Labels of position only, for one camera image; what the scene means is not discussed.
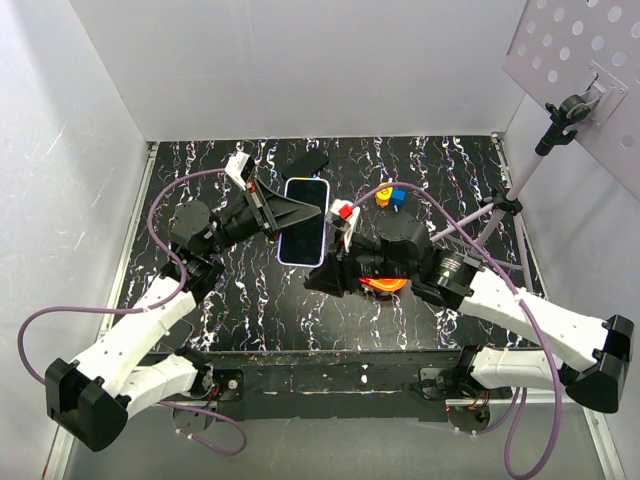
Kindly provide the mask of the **smartphone with black screen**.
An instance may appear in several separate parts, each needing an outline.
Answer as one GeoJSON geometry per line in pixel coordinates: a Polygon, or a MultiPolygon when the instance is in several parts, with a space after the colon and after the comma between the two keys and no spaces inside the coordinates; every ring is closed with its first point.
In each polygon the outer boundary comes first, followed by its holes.
{"type": "Polygon", "coordinates": [[[330,185],[324,179],[291,178],[286,182],[286,198],[315,205],[321,214],[281,233],[277,255],[281,264],[315,268],[323,262],[329,193],[330,185]]]}

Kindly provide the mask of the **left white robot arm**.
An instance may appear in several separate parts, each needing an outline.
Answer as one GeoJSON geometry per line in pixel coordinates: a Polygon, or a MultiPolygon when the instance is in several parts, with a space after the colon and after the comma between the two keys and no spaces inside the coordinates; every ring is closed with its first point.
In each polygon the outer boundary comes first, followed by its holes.
{"type": "Polygon", "coordinates": [[[160,363],[139,362],[214,289],[224,271],[214,255],[258,233],[282,237],[309,227],[312,245],[324,239],[329,188],[317,179],[291,179],[284,194],[259,180],[248,181],[219,213],[189,201],[175,213],[172,258],[134,308],[72,361],[57,359],[46,369],[48,416],[93,452],[111,445],[128,420],[168,397],[200,400],[213,390],[206,357],[180,347],[160,363]]]}

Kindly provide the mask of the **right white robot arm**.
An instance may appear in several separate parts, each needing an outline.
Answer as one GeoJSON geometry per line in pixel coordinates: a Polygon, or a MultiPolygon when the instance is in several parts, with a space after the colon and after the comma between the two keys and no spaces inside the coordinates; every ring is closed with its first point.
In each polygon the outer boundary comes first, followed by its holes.
{"type": "Polygon", "coordinates": [[[433,386],[464,397],[502,387],[551,390],[556,383],[576,403],[601,413],[618,411],[632,358],[634,324],[582,315],[527,292],[482,262],[432,244],[426,227],[406,213],[384,217],[378,238],[354,234],[329,246],[305,279],[308,290],[336,297],[365,278],[406,279],[433,306],[488,320],[522,338],[544,336],[537,350],[464,348],[456,367],[433,386]]]}

